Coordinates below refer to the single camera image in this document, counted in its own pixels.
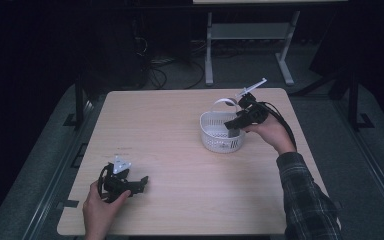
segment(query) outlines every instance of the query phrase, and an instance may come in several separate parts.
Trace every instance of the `metal frame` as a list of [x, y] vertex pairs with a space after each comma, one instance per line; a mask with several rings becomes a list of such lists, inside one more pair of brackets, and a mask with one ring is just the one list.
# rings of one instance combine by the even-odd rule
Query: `metal frame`
[[214, 84], [213, 67], [211, 61], [211, 41], [226, 39], [284, 39], [285, 44], [280, 53], [276, 53], [286, 85], [294, 85], [291, 73], [285, 59], [291, 45], [300, 11], [295, 11], [288, 23], [233, 23], [221, 24], [212, 22], [212, 12], [208, 13], [207, 23], [207, 52], [205, 57], [205, 83]]
[[354, 141], [356, 142], [357, 146], [359, 147], [361, 153], [363, 154], [364, 160], [368, 166], [368, 170], [370, 174], [373, 177], [373, 180], [375, 181], [376, 185], [378, 186], [379, 191], [381, 192], [383, 198], [384, 198], [384, 172], [382, 171], [381, 167], [378, 164], [378, 160], [371, 152], [370, 148], [367, 146], [366, 142], [364, 141], [364, 138], [361, 136], [359, 131], [356, 131], [355, 126], [349, 123], [349, 116], [348, 119], [346, 118], [346, 108], [340, 104], [338, 101], [333, 101], [334, 107], [336, 110], [340, 113], [339, 115], [342, 117], [342, 121], [344, 122], [344, 126], [347, 127], [350, 135], [353, 137]]

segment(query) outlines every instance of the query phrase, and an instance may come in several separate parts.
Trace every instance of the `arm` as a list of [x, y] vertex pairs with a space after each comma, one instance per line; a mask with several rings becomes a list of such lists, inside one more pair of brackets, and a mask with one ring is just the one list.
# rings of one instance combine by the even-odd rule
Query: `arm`
[[90, 191], [83, 203], [83, 219], [86, 240], [104, 239], [112, 222], [130, 195], [130, 190], [123, 192], [114, 202], [106, 203], [98, 194], [98, 181], [90, 185]]
[[342, 239], [336, 208], [313, 181], [302, 156], [283, 126], [269, 115], [243, 130], [258, 133], [279, 153], [277, 165], [284, 193], [287, 239]]

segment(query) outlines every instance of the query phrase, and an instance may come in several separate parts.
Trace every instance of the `person's left hand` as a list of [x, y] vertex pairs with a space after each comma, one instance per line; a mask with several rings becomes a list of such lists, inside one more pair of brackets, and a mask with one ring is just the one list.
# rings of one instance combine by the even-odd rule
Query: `person's left hand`
[[85, 224], [85, 239], [104, 239], [112, 222], [130, 195], [130, 191], [123, 192], [114, 202], [102, 201], [98, 193], [98, 181], [90, 185], [90, 191], [83, 203], [83, 219]]

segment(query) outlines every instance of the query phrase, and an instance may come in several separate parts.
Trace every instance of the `basket handle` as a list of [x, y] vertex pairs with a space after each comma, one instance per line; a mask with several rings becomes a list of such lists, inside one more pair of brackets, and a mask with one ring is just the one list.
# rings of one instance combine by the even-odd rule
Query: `basket handle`
[[224, 102], [224, 103], [228, 102], [228, 103], [232, 104], [233, 106], [235, 106], [236, 112], [238, 112], [238, 104], [236, 102], [232, 101], [232, 99], [229, 99], [229, 98], [220, 98], [219, 100], [215, 101], [213, 103], [213, 106], [211, 106], [211, 112], [213, 112], [214, 106], [217, 103], [221, 103], [221, 102]]

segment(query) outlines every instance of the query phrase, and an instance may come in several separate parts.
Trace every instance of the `hand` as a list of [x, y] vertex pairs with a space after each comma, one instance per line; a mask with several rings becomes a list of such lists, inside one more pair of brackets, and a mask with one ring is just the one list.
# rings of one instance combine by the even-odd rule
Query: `hand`
[[114, 202], [102, 201], [98, 193], [98, 181], [90, 185], [90, 191], [83, 203], [83, 218], [86, 229], [85, 239], [104, 239], [112, 222], [130, 195], [130, 191], [123, 192]]
[[279, 155], [286, 152], [296, 152], [285, 128], [271, 114], [268, 115], [263, 123], [252, 124], [242, 130], [258, 133], [264, 141], [274, 147]]

